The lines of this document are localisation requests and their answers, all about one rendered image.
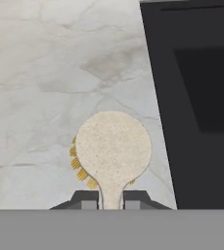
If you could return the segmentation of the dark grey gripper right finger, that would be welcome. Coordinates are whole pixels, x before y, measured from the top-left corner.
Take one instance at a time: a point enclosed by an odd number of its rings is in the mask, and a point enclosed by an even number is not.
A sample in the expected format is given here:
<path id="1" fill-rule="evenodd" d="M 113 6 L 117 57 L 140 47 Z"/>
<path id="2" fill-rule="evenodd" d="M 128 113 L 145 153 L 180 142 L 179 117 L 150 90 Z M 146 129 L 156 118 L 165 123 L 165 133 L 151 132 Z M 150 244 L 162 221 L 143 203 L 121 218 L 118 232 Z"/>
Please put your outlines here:
<path id="1" fill-rule="evenodd" d="M 145 190 L 126 190 L 123 193 L 123 209 L 124 210 L 169 210 L 154 200 Z"/>

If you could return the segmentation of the black sink basin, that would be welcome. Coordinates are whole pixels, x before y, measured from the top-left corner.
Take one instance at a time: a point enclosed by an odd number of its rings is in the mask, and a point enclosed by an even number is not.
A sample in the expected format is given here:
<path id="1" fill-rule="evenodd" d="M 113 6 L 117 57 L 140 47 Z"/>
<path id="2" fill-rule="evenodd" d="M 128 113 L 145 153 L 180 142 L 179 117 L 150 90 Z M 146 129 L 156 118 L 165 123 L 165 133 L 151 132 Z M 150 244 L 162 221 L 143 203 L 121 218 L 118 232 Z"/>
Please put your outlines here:
<path id="1" fill-rule="evenodd" d="M 177 205 L 224 209 L 224 0 L 141 10 Z"/>

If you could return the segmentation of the beige dish brush yellow bristles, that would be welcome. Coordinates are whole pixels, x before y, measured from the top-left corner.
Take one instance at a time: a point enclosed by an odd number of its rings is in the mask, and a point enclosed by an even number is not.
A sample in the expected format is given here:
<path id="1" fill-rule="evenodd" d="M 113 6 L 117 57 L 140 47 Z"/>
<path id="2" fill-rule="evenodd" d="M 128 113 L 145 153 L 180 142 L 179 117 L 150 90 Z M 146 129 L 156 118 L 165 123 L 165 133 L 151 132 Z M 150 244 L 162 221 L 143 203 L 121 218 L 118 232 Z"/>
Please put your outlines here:
<path id="1" fill-rule="evenodd" d="M 126 186 L 148 168 L 152 157 L 150 135 L 133 116 L 101 111 L 78 129 L 69 150 L 76 177 L 98 188 L 105 210 L 118 210 Z"/>

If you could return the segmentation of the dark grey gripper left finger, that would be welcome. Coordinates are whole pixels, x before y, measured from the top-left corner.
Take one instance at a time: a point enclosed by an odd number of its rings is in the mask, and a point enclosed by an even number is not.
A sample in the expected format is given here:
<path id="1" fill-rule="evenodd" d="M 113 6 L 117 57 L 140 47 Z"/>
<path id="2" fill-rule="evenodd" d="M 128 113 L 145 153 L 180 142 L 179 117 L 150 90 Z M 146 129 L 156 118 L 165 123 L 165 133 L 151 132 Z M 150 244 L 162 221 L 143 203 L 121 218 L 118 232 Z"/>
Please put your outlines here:
<path id="1" fill-rule="evenodd" d="M 52 210 L 98 210 L 99 193 L 96 190 L 77 190 L 71 200 L 52 207 Z"/>

